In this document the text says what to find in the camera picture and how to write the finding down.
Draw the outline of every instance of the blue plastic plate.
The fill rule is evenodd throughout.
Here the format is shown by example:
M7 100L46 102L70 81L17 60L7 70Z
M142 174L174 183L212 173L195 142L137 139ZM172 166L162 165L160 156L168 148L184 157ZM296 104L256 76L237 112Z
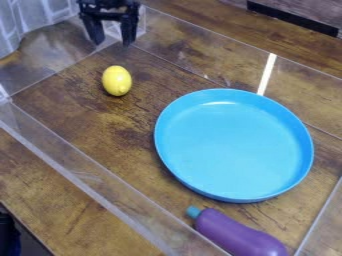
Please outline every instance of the blue plastic plate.
M227 202L256 202L305 177L313 147L297 117L253 93L209 89L176 99L154 126L154 145L178 181Z

